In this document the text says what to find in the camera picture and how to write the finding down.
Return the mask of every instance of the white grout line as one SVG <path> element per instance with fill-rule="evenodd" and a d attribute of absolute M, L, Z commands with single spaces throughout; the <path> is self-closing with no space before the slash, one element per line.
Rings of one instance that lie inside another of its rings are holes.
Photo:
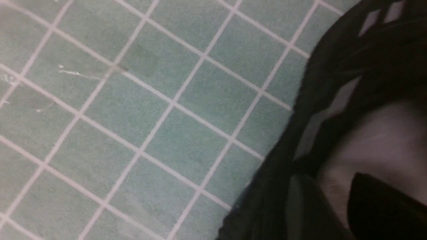
<path fill-rule="evenodd" d="M 343 16 L 343 15 L 344 15 L 344 13 L 343 13 L 341 10 L 339 10 L 338 8 L 336 8 L 336 7 L 334 7 L 334 6 L 330 5 L 330 4 L 328 4 L 328 3 L 326 3 L 326 2 L 324 2 L 323 0 L 316 0 L 316 1 L 318 1 L 318 2 L 319 2 L 319 4 L 320 4 L 320 5 L 322 5 L 323 7 L 325 7 L 325 8 L 327 8 L 327 9 L 329 9 L 329 10 L 331 10 L 331 11 L 335 12 L 336 14 L 338 14 L 338 15 L 340 15 L 340 16 Z"/>
<path fill-rule="evenodd" d="M 9 148 L 15 150 L 16 152 L 20 153 L 22 156 L 26 157 L 28 160 L 30 160 L 31 162 L 42 166 L 45 164 L 44 161 L 38 159 L 37 157 L 33 156 L 31 153 L 27 152 L 26 150 L 24 150 L 23 148 L 21 148 L 20 146 L 18 146 L 17 144 L 11 142 L 10 140 L 8 140 L 7 138 L 5 138 L 4 136 L 0 135 L 0 142 L 2 142 L 3 144 L 5 144 L 6 146 L 8 146 Z M 50 172 L 51 174 L 53 174 L 54 176 L 56 176 L 58 179 L 64 181 L 65 183 L 69 184 L 70 186 L 72 186 L 73 188 L 75 188 L 76 190 L 78 190 L 80 193 L 82 193 L 83 195 L 85 195 L 86 197 L 92 199 L 93 201 L 95 201 L 96 203 L 100 204 L 100 205 L 106 205 L 107 209 L 113 209 L 112 211 L 119 217 L 122 217 L 125 221 L 129 222 L 130 224 L 134 225 L 135 227 L 141 229 L 144 232 L 147 232 L 148 235 L 154 237 L 155 239 L 158 240 L 163 240 L 160 236 L 158 236 L 156 233 L 154 233 L 153 231 L 147 229 L 145 226 L 143 226 L 140 223 L 137 223 L 135 221 L 128 221 L 128 219 L 130 218 L 129 216 L 126 216 L 124 213 L 121 213 L 120 211 L 118 211 L 117 209 L 114 210 L 114 208 L 112 206 L 109 206 L 104 200 L 100 199 L 98 196 L 96 196 L 95 194 L 91 193 L 90 191 L 88 191 L 87 189 L 85 189 L 84 187 L 80 186 L 79 184 L 77 184 L 74 180 L 64 176 L 62 173 L 58 172 L 56 169 L 52 168 L 51 166 L 47 165 L 45 170 L 47 172 Z"/>
<path fill-rule="evenodd" d="M 236 7 L 240 4 L 240 2 L 241 2 L 241 0 L 239 0 L 238 3 L 236 3 Z M 155 8 L 155 6 L 157 5 L 157 3 L 158 3 L 158 0 L 156 0 L 156 1 L 153 2 L 153 4 L 151 6 L 154 6 L 154 7 L 152 9 Z M 110 193 L 108 193 L 107 197 L 105 198 L 105 202 L 106 203 L 108 203 L 112 199 L 112 197 L 114 196 L 114 194 L 119 189 L 120 185 L 125 180 L 126 176 L 129 174 L 129 172 L 131 171 L 131 169 L 133 168 L 133 166 L 137 163 L 139 157 L 144 154 L 145 148 L 148 146 L 148 144 L 154 138 L 154 135 L 159 130 L 159 128 L 162 125 L 162 123 L 166 120 L 167 116 L 172 111 L 174 105 L 176 105 L 179 97 L 185 91 L 185 88 L 189 85 L 189 83 L 193 79 L 194 75 L 196 74 L 197 70 L 200 68 L 200 66 L 202 65 L 203 61 L 206 59 L 206 57 L 209 54 L 209 52 L 212 50 L 213 46 L 215 45 L 215 43 L 218 40 L 219 36 L 224 31 L 224 29 L 227 26 L 228 22 L 231 20 L 232 16 L 233 16 L 233 13 L 231 12 L 228 15 L 228 17 L 224 20 L 224 23 L 218 29 L 217 33 L 215 34 L 215 36 L 213 37 L 212 41 L 210 42 L 210 44 L 206 48 L 205 52 L 201 55 L 199 61 L 196 63 L 195 67 L 193 68 L 193 70 L 191 71 L 191 73 L 189 74 L 189 76 L 187 77 L 187 79 L 185 80 L 185 82 L 182 84 L 182 86 L 180 87 L 180 89 L 178 90 L 178 92 L 176 93 L 176 95 L 174 96 L 174 98 L 172 99 L 172 101 L 170 102 L 168 108 L 164 111 L 164 113 L 162 114 L 162 116 L 160 117 L 160 119 L 157 121 L 155 127 L 151 130 L 150 134 L 147 136 L 147 138 L 145 139 L 145 141 L 142 143 L 142 145 L 141 145 L 141 147 L 139 149 L 139 152 L 137 152 L 135 154 L 135 156 L 133 157 L 133 159 L 130 161 L 130 163 L 126 166 L 125 170 L 120 175 L 120 177 L 117 180 L 116 184 L 111 189 Z M 90 230 L 91 226 L 96 222 L 96 220 L 98 219 L 98 217 L 101 215 L 103 209 L 104 209 L 104 206 L 100 206 L 98 208 L 98 210 L 95 212 L 95 214 L 93 215 L 92 219 L 90 220 L 89 224 L 86 226 L 85 230 L 79 236 L 79 240 L 82 240 L 84 238 L 84 236 L 88 233 L 88 231 Z"/>
<path fill-rule="evenodd" d="M 37 86 L 36 84 L 34 84 L 33 82 L 29 81 L 28 79 L 20 76 L 18 73 L 15 73 L 13 70 L 11 70 L 10 68 L 8 68 L 5 65 L 0 64 L 0 69 L 3 69 L 4 71 L 6 71 L 8 74 L 16 77 L 16 78 L 20 78 L 21 81 L 23 83 L 25 83 L 26 85 L 28 85 L 29 87 L 31 87 L 32 89 L 34 89 L 35 91 L 41 93 L 42 95 L 46 96 L 47 98 L 51 99 L 52 101 L 54 101 L 56 104 L 58 104 L 59 106 L 61 106 L 62 108 L 64 108 L 65 110 L 69 111 L 70 113 L 74 114 L 74 115 L 78 115 L 79 112 L 77 110 L 75 110 L 74 108 L 72 108 L 71 106 L 67 105 L 66 103 L 64 103 L 62 100 L 60 100 L 59 98 L 53 96 L 52 94 L 50 94 L 49 92 L 45 91 L 44 89 L 42 89 L 41 87 Z M 90 124 L 91 126 L 93 126 L 94 128 L 100 130 L 101 132 L 103 132 L 104 134 L 106 134 L 107 136 L 111 137 L 112 139 L 116 140 L 117 142 L 121 143 L 123 146 L 129 148 L 130 150 L 134 151 L 134 152 L 140 152 L 139 148 L 132 145 L 131 143 L 129 143 L 128 141 L 124 140 L 123 138 L 121 138 L 120 136 L 118 136 L 117 134 L 111 132 L 110 130 L 106 129 L 105 127 L 103 127 L 102 125 L 100 125 L 99 123 L 93 121 L 92 119 L 88 118 L 85 115 L 80 116 L 81 119 L 85 122 L 87 122 L 88 124 Z M 220 129 L 216 128 L 215 126 L 211 125 L 212 127 L 210 127 L 211 129 L 213 129 L 216 132 L 222 132 Z M 225 136 L 225 138 L 230 138 L 230 136 L 228 136 L 226 133 L 222 132 Z M 252 151 L 254 156 L 257 156 L 260 160 L 263 160 L 263 156 L 259 155 L 258 153 L 256 153 L 255 151 L 251 150 L 250 148 L 248 148 L 247 146 L 243 145 L 242 143 L 236 141 L 235 142 L 238 146 L 241 146 L 242 148 L 246 147 L 247 149 L 249 149 L 250 151 Z M 141 156 L 147 158 L 147 160 L 151 161 L 152 163 L 154 163 L 155 165 L 157 165 L 158 167 L 160 167 L 161 169 L 165 170 L 166 172 L 168 172 L 169 174 L 175 176 L 176 178 L 178 178 L 179 180 L 181 180 L 183 183 L 188 184 L 189 186 L 191 186 L 192 188 L 194 188 L 195 190 L 197 190 L 198 185 L 191 182 L 190 180 L 186 179 L 185 177 L 183 177 L 182 175 L 180 175 L 179 173 L 177 173 L 176 171 L 172 170 L 171 168 L 169 168 L 168 166 L 166 166 L 165 164 L 161 163 L 159 160 L 155 159 L 154 157 L 148 155 L 145 152 L 141 153 Z"/>
<path fill-rule="evenodd" d="M 23 75 L 25 75 L 28 72 L 28 70 L 30 69 L 30 67 L 34 63 L 35 59 L 37 58 L 37 56 L 39 55 L 39 53 L 41 52 L 41 50 L 43 49 L 43 47 L 46 45 L 47 41 L 49 40 L 49 37 L 52 35 L 54 27 L 56 25 L 58 25 L 58 23 L 61 21 L 62 17 L 65 15 L 65 13 L 67 12 L 68 8 L 73 3 L 73 1 L 74 0 L 67 1 L 67 3 L 61 8 L 61 10 L 59 11 L 59 13 L 56 16 L 55 20 L 53 21 L 52 25 L 48 28 L 47 33 L 44 35 L 44 37 L 42 38 L 41 42 L 39 43 L 39 45 L 35 49 L 34 53 L 31 55 L 30 59 L 25 64 L 24 68 L 22 69 L 21 74 L 19 74 L 20 76 L 23 76 Z M 18 83 L 20 83 L 21 82 L 21 78 L 17 78 L 17 81 L 18 81 Z M 15 200 L 12 202 L 12 204 L 7 209 L 6 214 L 5 214 L 5 216 L 6 216 L 5 219 L 7 219 L 7 218 L 9 218 L 11 216 L 11 214 L 13 213 L 13 211 L 15 210 L 15 208 L 18 206 L 18 204 L 24 198 L 25 194 L 28 192 L 29 188 L 36 181 L 36 179 L 38 178 L 38 176 L 41 174 L 42 171 L 43 171 L 43 168 L 42 168 L 42 166 L 40 166 L 36 170 L 36 172 L 34 173 L 34 175 L 30 178 L 30 180 L 24 185 L 23 189 L 19 192 L 18 196 L 15 198 Z M 4 226 L 5 221 L 6 221 L 5 219 L 3 219 L 0 222 L 0 229 Z"/>
<path fill-rule="evenodd" d="M 221 27 L 219 28 L 218 32 L 215 34 L 214 38 L 212 39 L 211 43 L 209 44 L 209 46 L 207 47 L 206 51 L 204 52 L 204 54 L 201 56 L 200 58 L 200 64 L 198 63 L 195 67 L 195 69 L 197 70 L 199 68 L 199 66 L 202 64 L 202 62 L 207 59 L 209 52 L 212 50 L 212 48 L 214 47 L 216 41 L 219 39 L 220 35 L 222 34 L 222 32 L 224 31 L 224 29 L 226 28 L 227 24 L 230 22 L 231 18 L 234 16 L 235 12 L 237 11 L 237 9 L 239 8 L 240 4 L 242 3 L 243 0 L 237 0 L 237 2 L 235 3 L 234 7 L 230 10 L 230 13 L 228 14 L 227 18 L 224 20 L 224 22 L 222 23 Z M 220 155 L 225 155 L 228 151 L 228 148 L 233 144 L 233 141 L 231 139 L 229 139 L 227 141 L 227 145 L 224 149 L 226 149 L 225 151 L 222 150 Z M 213 170 L 216 169 L 216 167 L 218 166 L 220 161 L 215 161 L 215 163 L 213 164 L 213 166 L 211 167 L 211 169 L 209 169 L 208 172 L 208 176 L 212 173 L 213 174 Z M 206 184 L 208 183 L 206 179 L 210 179 L 210 177 L 205 177 L 205 179 L 202 181 L 202 184 L 200 185 L 200 187 L 197 189 L 196 193 L 194 194 L 193 198 L 190 200 L 190 203 L 188 204 L 188 206 L 184 209 L 183 213 L 181 214 L 181 216 L 179 217 L 178 221 L 176 222 L 176 224 L 174 225 L 174 227 L 172 228 L 172 230 L 170 231 L 170 233 L 168 234 L 166 240 L 172 240 L 176 234 L 176 232 L 179 230 L 179 228 L 181 227 L 181 224 L 184 222 L 185 218 L 187 217 L 188 213 L 190 212 L 191 208 L 194 206 L 194 204 L 196 203 L 196 200 L 199 198 L 200 194 L 202 193 L 203 189 L 206 187 Z"/>
<path fill-rule="evenodd" d="M 15 8 L 18 11 L 21 12 L 25 12 L 24 9 L 20 9 L 19 6 L 13 5 L 11 3 L 11 7 Z M 37 18 L 36 15 L 32 16 L 31 12 L 27 13 L 30 17 L 33 18 Z M 82 48 L 83 50 L 85 50 L 86 52 L 88 52 L 89 54 L 91 54 L 92 56 L 97 57 L 99 60 L 103 61 L 104 63 L 107 63 L 109 66 L 113 66 L 112 63 L 110 63 L 108 60 L 104 59 L 103 57 L 101 57 L 100 55 L 98 55 L 96 52 L 90 50 L 89 48 L 87 48 L 86 46 L 84 46 L 83 44 L 79 43 L 77 40 L 72 39 L 70 36 L 66 35 L 65 33 L 61 32 L 60 30 L 56 30 L 57 33 L 62 33 L 62 36 L 65 36 L 69 41 L 71 41 L 72 43 L 76 44 L 76 46 Z M 46 97 L 48 97 L 49 99 L 51 99 L 52 101 L 54 101 L 55 103 L 57 103 L 59 106 L 63 107 L 64 109 L 66 109 L 67 111 L 71 112 L 74 115 L 80 115 L 79 112 L 77 110 L 75 110 L 74 108 L 72 108 L 71 106 L 69 106 L 68 104 L 64 103 L 62 100 L 60 100 L 59 98 L 55 97 L 54 95 L 52 95 L 51 93 L 45 91 L 44 89 L 42 89 L 41 87 L 39 87 L 38 85 L 34 84 L 33 82 L 27 80 L 26 78 L 19 76 L 17 73 L 15 73 L 13 70 L 11 70 L 10 68 L 8 68 L 5 65 L 0 64 L 0 68 L 5 70 L 6 72 L 8 72 L 9 74 L 13 75 L 15 78 L 18 79 L 22 79 L 22 81 L 27 84 L 28 86 L 30 86 L 31 88 L 33 88 L 34 90 L 38 91 L 39 93 L 45 95 Z M 127 76 L 128 78 L 130 78 L 131 80 L 134 80 L 136 83 L 138 83 L 139 85 L 141 85 L 142 87 L 148 89 L 149 91 L 153 92 L 155 95 L 159 96 L 160 98 L 166 100 L 167 102 L 171 102 L 172 100 L 169 99 L 168 97 L 166 97 L 165 95 L 163 95 L 162 93 L 158 92 L 157 90 L 153 89 L 151 86 L 147 85 L 146 83 L 144 83 L 143 81 L 137 79 L 136 77 L 128 74 L 128 73 L 124 73 L 125 76 Z M 185 107 L 176 104 L 175 107 L 179 108 L 181 111 L 183 111 L 184 113 L 186 113 L 187 115 L 195 118 L 197 121 L 199 121 L 200 123 L 206 125 L 208 128 L 212 129 L 214 132 L 218 133 L 219 135 L 229 139 L 230 136 L 226 133 L 224 133 L 222 130 L 218 129 L 217 127 L 213 126 L 212 124 L 210 124 L 209 122 L 207 122 L 206 120 L 202 119 L 201 117 L 197 116 L 196 114 L 192 113 L 191 111 L 189 111 L 188 109 L 186 109 Z M 120 142 L 121 144 L 123 144 L 124 146 L 128 147 L 129 149 L 138 152 L 137 147 L 133 146 L 132 144 L 130 144 L 129 142 L 127 142 L 126 140 L 122 139 L 121 137 L 119 137 L 118 135 L 116 135 L 115 133 L 112 133 L 111 131 L 109 131 L 108 129 L 104 128 L 103 126 L 101 126 L 100 124 L 96 123 L 95 121 L 91 120 L 90 118 L 88 118 L 85 115 L 81 115 L 79 116 L 82 120 L 86 121 L 87 123 L 89 123 L 90 125 L 92 125 L 93 127 L 99 129 L 100 131 L 104 132 L 105 134 L 107 134 L 108 136 L 110 136 L 111 138 L 117 140 L 118 142 Z M 253 156 L 259 158 L 260 160 L 263 160 L 264 157 L 261 156 L 260 154 L 258 154 L 257 152 L 255 152 L 254 150 L 250 149 L 249 147 L 247 147 L 246 145 L 244 145 L 243 143 L 234 140 L 234 143 L 238 146 L 240 146 L 242 149 L 246 150 L 247 152 L 249 152 L 250 154 L 252 154 Z M 168 171 L 168 169 L 159 166 L 161 168 L 163 168 L 165 171 L 171 173 L 171 171 Z M 180 176 L 178 173 L 174 173 L 172 174 L 174 176 Z M 218 202 L 218 204 L 225 206 L 224 203 L 222 202 Z"/>
<path fill-rule="evenodd" d="M 300 24 L 300 26 L 296 30 L 294 36 L 292 37 L 291 44 L 293 44 L 293 43 L 296 42 L 296 40 L 298 39 L 298 36 L 301 34 L 301 32 L 302 32 L 303 28 L 305 27 L 305 25 L 307 24 L 309 18 L 313 15 L 314 10 L 316 9 L 317 5 L 318 5 L 318 3 L 317 3 L 317 1 L 315 1 L 314 4 L 313 4 L 313 6 L 311 7 L 311 9 L 308 11 L 306 17 L 304 18 L 304 20 L 302 21 L 302 23 Z M 276 72 L 278 71 L 279 67 L 283 63 L 284 59 L 286 58 L 287 54 L 289 53 L 290 48 L 291 47 L 288 45 L 288 47 L 283 52 L 282 56 L 280 56 L 279 60 L 277 61 L 276 65 L 274 66 L 273 70 L 271 71 L 270 75 L 268 76 L 267 80 L 264 82 L 264 84 L 263 84 L 263 86 L 261 88 L 263 91 L 268 87 L 269 83 L 274 78 L 274 75 L 276 74 Z M 179 217 L 177 223 L 173 227 L 172 231 L 169 233 L 169 235 L 168 235 L 168 237 L 167 237 L 166 240 L 172 240 L 174 238 L 176 232 L 181 227 L 181 224 L 184 222 L 185 218 L 190 213 L 190 211 L 193 208 L 194 204 L 196 203 L 197 199 L 200 197 L 200 194 L 202 193 L 202 190 L 206 187 L 206 185 L 208 184 L 209 180 L 214 175 L 215 170 L 217 169 L 217 167 L 221 163 L 222 159 L 224 158 L 224 156 L 226 155 L 226 153 L 228 152 L 228 150 L 232 146 L 232 140 L 236 139 L 237 135 L 239 134 L 240 130 L 245 125 L 245 122 L 249 118 L 250 114 L 254 110 L 256 104 L 258 103 L 258 101 L 260 100 L 261 97 L 262 97 L 262 93 L 258 92 L 257 96 L 255 97 L 255 99 L 253 100 L 253 102 L 249 106 L 248 110 L 246 111 L 245 115 L 242 117 L 241 121 L 237 125 L 235 131 L 231 135 L 231 139 L 228 140 L 227 144 L 222 149 L 222 151 L 220 152 L 219 156 L 216 158 L 214 164 L 209 169 L 209 172 L 207 173 L 207 175 L 203 179 L 202 184 L 200 185 L 201 189 L 196 191 L 196 193 L 194 194 L 193 198 L 190 200 L 190 202 L 188 203 L 187 207 L 182 212 L 181 216 Z"/>
<path fill-rule="evenodd" d="M 224 0 L 217 0 L 221 5 L 223 5 L 224 7 L 231 9 L 232 6 L 229 5 L 228 3 L 226 3 Z M 299 49 L 298 47 L 296 47 L 294 45 L 294 43 L 290 43 L 289 41 L 286 41 L 284 38 L 282 38 L 281 36 L 275 34 L 274 32 L 272 32 L 271 30 L 269 30 L 268 28 L 264 27 L 262 24 L 260 24 L 259 22 L 253 20 L 252 18 L 248 17 L 247 15 L 245 15 L 244 13 L 240 12 L 240 11 L 236 11 L 236 15 L 241 17 L 242 19 L 246 20 L 247 22 L 251 23 L 252 25 L 254 25 L 255 27 L 257 27 L 259 30 L 263 31 L 264 33 L 270 35 L 271 37 L 273 37 L 274 39 L 276 39 L 277 41 L 285 44 L 286 46 L 292 48 L 293 50 L 295 50 L 296 52 L 298 52 L 299 54 L 301 54 L 303 57 L 305 58 L 309 58 L 310 55 L 308 53 L 306 53 L 305 51 Z"/>
<path fill-rule="evenodd" d="M 157 3 L 158 3 L 158 0 L 154 1 L 151 4 L 151 6 L 148 9 L 148 13 L 147 14 L 150 14 L 154 10 L 154 8 L 156 7 Z M 106 73 L 106 75 L 105 75 L 105 77 L 103 79 L 107 80 L 107 78 L 110 77 L 110 75 L 114 72 L 114 70 L 116 69 L 116 66 L 120 63 L 120 61 L 122 60 L 122 58 L 124 57 L 124 55 L 127 53 L 127 51 L 129 50 L 129 48 L 131 47 L 131 45 L 133 44 L 133 42 L 135 41 L 135 39 L 138 37 L 138 34 L 142 30 L 142 28 L 145 25 L 145 23 L 146 23 L 146 18 L 142 18 L 141 21 L 139 22 L 138 26 L 133 31 L 131 37 L 129 38 L 129 40 L 127 41 L 127 43 L 125 44 L 125 46 L 123 47 L 123 49 L 121 50 L 121 52 L 119 53 L 119 55 L 116 57 L 115 61 L 113 62 L 113 66 L 110 67 L 110 69 L 108 70 L 108 72 Z M 85 105 L 83 105 L 83 107 L 82 107 L 82 109 L 80 111 L 81 115 L 83 115 L 84 111 L 87 109 L 87 107 L 95 99 L 95 96 L 99 93 L 99 91 L 101 90 L 101 88 L 104 85 L 104 83 L 105 83 L 105 81 L 101 82 L 98 85 L 97 89 L 91 94 L 91 97 L 89 97 L 89 99 L 87 100 L 87 102 L 85 103 Z M 85 226 L 85 228 L 83 229 L 83 231 L 80 233 L 79 239 L 84 239 L 84 237 L 89 233 L 90 229 L 92 228 L 92 226 L 94 225 L 94 223 L 96 222 L 96 220 L 98 219 L 99 215 L 102 213 L 103 209 L 105 208 L 106 204 L 109 202 L 110 199 L 111 198 L 109 198 L 109 196 L 107 195 L 106 200 L 103 201 L 104 204 L 101 204 L 101 206 L 98 208 L 98 210 L 92 216 L 91 220 L 88 222 L 88 224 Z M 153 234 L 152 231 L 145 230 L 144 232 L 146 232 L 147 234 L 151 235 L 152 237 L 158 238 L 158 235 Z"/>
<path fill-rule="evenodd" d="M 49 23 L 46 22 L 45 20 L 41 19 L 40 17 L 38 17 L 37 15 L 21 8 L 20 6 L 15 5 L 14 3 L 9 2 L 9 0 L 4 0 L 5 3 L 14 8 L 17 11 L 20 11 L 26 15 L 28 15 L 29 17 L 33 18 L 34 20 L 40 22 L 41 24 L 45 25 L 45 26 L 49 26 Z M 188 48 L 190 51 L 202 56 L 203 53 L 194 48 L 193 46 L 189 45 L 188 43 L 186 43 L 184 40 L 180 39 L 179 37 L 175 36 L 173 33 L 169 32 L 168 30 L 166 30 L 165 28 L 163 28 L 162 26 L 160 26 L 158 23 L 154 22 L 153 20 L 147 18 L 147 22 L 152 24 L 155 28 L 157 28 L 158 30 L 160 30 L 161 32 L 165 33 L 167 36 L 171 37 L 172 39 L 174 39 L 175 41 L 177 41 L 178 43 L 182 44 L 184 47 Z M 99 55 L 98 53 L 96 53 L 95 51 L 93 51 L 92 49 L 88 48 L 87 46 L 85 46 L 84 44 L 82 44 L 81 42 L 77 41 L 76 39 L 74 39 L 73 37 L 71 37 L 70 35 L 68 35 L 67 33 L 61 31 L 60 29 L 55 28 L 54 32 L 57 33 L 58 35 L 62 36 L 64 39 L 68 40 L 69 42 L 73 43 L 75 46 L 77 46 L 78 48 L 84 50 L 85 52 L 87 52 L 88 54 L 90 54 L 91 56 L 95 57 L 96 59 L 100 60 L 102 63 L 108 65 L 108 66 L 114 66 L 114 64 L 112 62 L 110 62 L 109 60 L 105 59 L 104 57 L 102 57 L 101 55 Z M 247 84 L 249 87 L 255 89 L 257 92 L 260 92 L 262 94 L 264 94 L 267 98 L 271 99 L 273 102 L 276 102 L 278 105 L 286 108 L 287 110 L 290 110 L 290 107 L 280 101 L 278 98 L 272 96 L 269 93 L 263 92 L 259 87 L 257 87 L 256 85 L 254 85 L 253 83 L 251 83 L 250 81 L 244 79 L 243 77 L 241 77 L 240 75 L 238 75 L 237 73 L 234 73 L 233 71 L 231 71 L 230 69 L 228 69 L 227 67 L 223 66 L 222 64 L 218 63 L 217 61 L 213 60 L 212 58 L 210 58 L 209 56 L 206 56 L 206 60 L 208 60 L 209 62 L 211 62 L 212 64 L 216 65 L 217 67 L 219 67 L 220 69 L 222 69 L 223 71 L 227 72 L 228 74 L 234 76 L 235 78 L 237 78 L 238 80 L 242 81 L 244 84 Z M 159 92 L 158 90 L 154 89 L 153 87 L 151 87 L 150 85 L 144 83 L 143 81 L 141 81 L 140 79 L 138 79 L 137 77 L 135 77 L 134 75 L 130 74 L 129 72 L 125 72 L 122 71 L 122 74 L 124 76 L 126 76 L 127 78 L 131 79 L 132 81 L 134 81 L 135 83 L 137 83 L 138 85 L 142 86 L 143 88 L 149 90 L 150 92 L 152 92 L 154 95 L 160 97 L 161 99 L 167 101 L 168 103 L 170 103 L 172 101 L 172 99 L 170 99 L 169 97 L 165 96 L 164 94 L 162 94 L 161 92 Z"/>
<path fill-rule="evenodd" d="M 2 213 L 0 213 L 0 218 L 5 219 L 5 221 L 7 223 L 9 223 L 12 227 L 14 227 L 16 230 L 20 231 L 21 233 L 23 233 L 27 237 L 29 237 L 29 238 L 31 238 L 33 240 L 43 240 L 39 236 L 35 235 L 34 233 L 32 233 L 32 232 L 26 230 L 25 228 L 23 228 L 21 225 L 17 224 L 14 220 L 6 217 Z"/>

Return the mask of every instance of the black garment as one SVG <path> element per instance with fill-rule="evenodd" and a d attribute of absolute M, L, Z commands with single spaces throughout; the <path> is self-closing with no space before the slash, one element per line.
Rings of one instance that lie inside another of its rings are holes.
<path fill-rule="evenodd" d="M 218 240 L 352 239 L 313 179 L 369 112 L 409 100 L 427 115 L 426 37 L 425 0 L 362 0 L 342 16 L 312 52 L 289 124 Z"/>

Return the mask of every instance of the green tile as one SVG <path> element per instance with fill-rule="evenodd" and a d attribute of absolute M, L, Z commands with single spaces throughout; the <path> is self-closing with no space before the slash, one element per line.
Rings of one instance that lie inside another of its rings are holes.
<path fill-rule="evenodd" d="M 121 143 L 80 120 L 50 165 L 105 198 L 134 155 Z"/>
<path fill-rule="evenodd" d="M 180 110 L 163 122 L 146 152 L 200 184 L 227 140 Z"/>
<path fill-rule="evenodd" d="M 260 164 L 258 158 L 233 145 L 205 189 L 233 205 Z"/>
<path fill-rule="evenodd" d="M 31 238 L 27 237 L 25 234 L 16 230 L 14 227 L 5 224 L 0 231 L 0 239 L 4 240 L 31 240 Z"/>
<path fill-rule="evenodd" d="M 125 0 L 125 2 L 138 9 L 140 12 L 145 13 L 150 7 L 153 0 Z"/>
<path fill-rule="evenodd" d="M 231 135 L 255 96 L 255 90 L 205 61 L 179 102 Z"/>
<path fill-rule="evenodd" d="M 163 0 L 151 18 L 187 43 L 204 51 L 228 15 L 212 0 Z"/>
<path fill-rule="evenodd" d="M 15 77 L 0 69 L 0 99 L 16 81 Z"/>
<path fill-rule="evenodd" d="M 0 16 L 0 63 L 21 72 L 47 29 L 4 5 Z"/>
<path fill-rule="evenodd" d="M 43 172 L 22 199 L 12 219 L 44 239 L 77 239 L 98 204 Z"/>
<path fill-rule="evenodd" d="M 226 215 L 227 210 L 201 195 L 176 233 L 175 239 L 214 240 Z"/>
<path fill-rule="evenodd" d="M 114 74 L 86 115 L 139 147 L 168 105 L 132 80 Z"/>
<path fill-rule="evenodd" d="M 347 11 L 360 2 L 360 0 L 325 0 L 325 2 L 338 8 L 339 10 Z"/>
<path fill-rule="evenodd" d="M 292 112 L 262 97 L 240 131 L 237 139 L 266 156 L 282 135 Z"/>
<path fill-rule="evenodd" d="M 59 28 L 113 61 L 140 18 L 113 0 L 76 0 Z"/>
<path fill-rule="evenodd" d="M 0 143 L 0 211 L 5 213 L 37 166 Z"/>
<path fill-rule="evenodd" d="M 255 85 L 261 86 L 283 50 L 282 43 L 234 16 L 209 55 Z"/>
<path fill-rule="evenodd" d="M 107 65 L 54 34 L 27 77 L 67 104 L 80 109 L 107 70 Z"/>
<path fill-rule="evenodd" d="M 0 110 L 0 135 L 44 159 L 73 115 L 27 86 L 19 86 Z"/>
<path fill-rule="evenodd" d="M 104 210 L 86 235 L 86 240 L 154 240 L 125 220 Z"/>
<path fill-rule="evenodd" d="M 140 158 L 111 205 L 166 237 L 193 197 L 194 189 Z"/>
<path fill-rule="evenodd" d="M 318 6 L 296 41 L 296 46 L 310 53 L 323 34 L 338 18 L 337 13 L 323 6 Z"/>
<path fill-rule="evenodd" d="M 224 0 L 224 2 L 234 6 L 236 4 L 237 0 Z"/>
<path fill-rule="evenodd" d="M 53 22 L 68 0 L 13 0 L 14 3 L 30 10 L 44 20 Z"/>
<path fill-rule="evenodd" d="M 239 10 L 290 40 L 312 5 L 313 1 L 307 0 L 245 0 Z"/>
<path fill-rule="evenodd" d="M 120 65 L 173 98 L 198 60 L 198 55 L 146 24 Z"/>
<path fill-rule="evenodd" d="M 307 58 L 291 50 L 276 72 L 267 92 L 288 105 L 295 103 Z"/>

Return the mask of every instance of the scuff mark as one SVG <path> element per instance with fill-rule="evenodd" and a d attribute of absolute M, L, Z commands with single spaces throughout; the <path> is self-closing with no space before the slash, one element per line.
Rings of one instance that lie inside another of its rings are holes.
<path fill-rule="evenodd" d="M 87 79 L 94 79 L 94 80 L 104 81 L 101 78 L 86 76 L 86 75 L 80 74 L 79 72 L 60 70 L 59 73 L 66 73 L 66 74 L 70 74 L 70 75 L 78 75 L 78 76 L 81 76 L 81 77 L 84 77 L 84 78 L 87 78 Z"/>
<path fill-rule="evenodd" d="M 52 102 L 52 103 L 51 103 L 51 104 L 49 104 L 47 107 L 45 107 L 45 108 L 41 108 L 41 109 L 36 109 L 36 111 L 37 111 L 38 113 L 41 113 L 41 112 L 43 112 L 43 111 L 46 111 L 48 108 L 52 107 L 54 104 L 55 104 L 55 102 Z"/>
<path fill-rule="evenodd" d="M 18 81 L 15 80 L 15 78 L 13 76 L 9 76 L 7 74 L 3 74 L 3 81 L 5 81 L 6 83 L 10 84 L 10 85 L 16 85 L 18 84 Z"/>

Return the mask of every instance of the tile floor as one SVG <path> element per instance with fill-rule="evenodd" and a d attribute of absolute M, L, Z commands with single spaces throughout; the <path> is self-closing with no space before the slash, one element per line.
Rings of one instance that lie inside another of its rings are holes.
<path fill-rule="evenodd" d="M 213 240 L 357 0 L 0 0 L 0 239 Z"/>

